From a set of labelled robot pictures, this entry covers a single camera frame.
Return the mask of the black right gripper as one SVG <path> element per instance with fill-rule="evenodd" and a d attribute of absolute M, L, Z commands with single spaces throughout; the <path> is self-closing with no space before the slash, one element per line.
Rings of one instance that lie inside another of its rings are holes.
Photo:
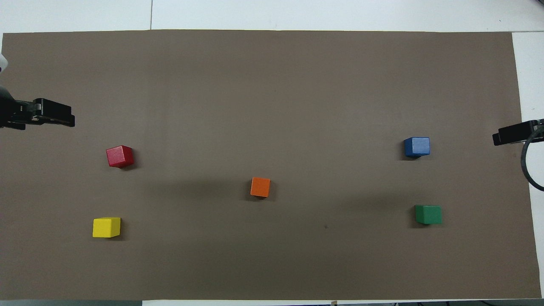
<path fill-rule="evenodd" d="M 532 133 L 534 137 L 544 137 L 543 119 L 498 128 L 498 132 L 493 134 L 493 144 L 500 146 L 524 142 Z"/>

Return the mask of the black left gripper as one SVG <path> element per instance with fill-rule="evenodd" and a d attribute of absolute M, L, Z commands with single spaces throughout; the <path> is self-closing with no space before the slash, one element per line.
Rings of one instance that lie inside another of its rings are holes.
<path fill-rule="evenodd" d="M 39 106 L 34 116 L 35 106 Z M 14 99 L 9 91 L 0 87 L 0 127 L 25 130 L 26 125 L 62 125 L 75 126 L 75 116 L 71 107 L 50 99 L 38 98 L 34 102 Z"/>

